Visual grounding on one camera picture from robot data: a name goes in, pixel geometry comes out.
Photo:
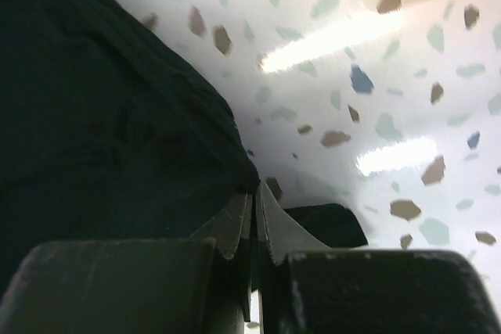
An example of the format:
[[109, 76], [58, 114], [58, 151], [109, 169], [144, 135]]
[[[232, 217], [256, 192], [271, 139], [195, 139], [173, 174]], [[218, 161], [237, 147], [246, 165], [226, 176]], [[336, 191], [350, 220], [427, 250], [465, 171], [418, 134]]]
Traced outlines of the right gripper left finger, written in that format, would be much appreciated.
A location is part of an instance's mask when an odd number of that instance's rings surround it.
[[186, 239], [47, 242], [1, 303], [4, 333], [241, 333], [250, 318], [253, 198]]

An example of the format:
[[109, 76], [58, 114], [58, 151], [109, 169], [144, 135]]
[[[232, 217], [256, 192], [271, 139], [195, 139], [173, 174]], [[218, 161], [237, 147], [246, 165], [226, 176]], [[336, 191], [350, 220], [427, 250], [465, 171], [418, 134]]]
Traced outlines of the black t shirt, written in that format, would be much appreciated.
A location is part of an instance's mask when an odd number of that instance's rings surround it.
[[55, 240], [184, 237], [259, 177], [218, 92], [114, 0], [1, 0], [1, 288]]

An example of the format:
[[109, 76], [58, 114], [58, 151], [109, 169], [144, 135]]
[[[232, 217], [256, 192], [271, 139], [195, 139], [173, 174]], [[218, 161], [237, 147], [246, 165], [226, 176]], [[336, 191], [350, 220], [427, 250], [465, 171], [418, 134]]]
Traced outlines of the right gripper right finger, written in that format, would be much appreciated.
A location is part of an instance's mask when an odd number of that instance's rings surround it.
[[497, 333], [472, 265], [445, 250], [335, 250], [267, 185], [254, 197], [263, 333]]

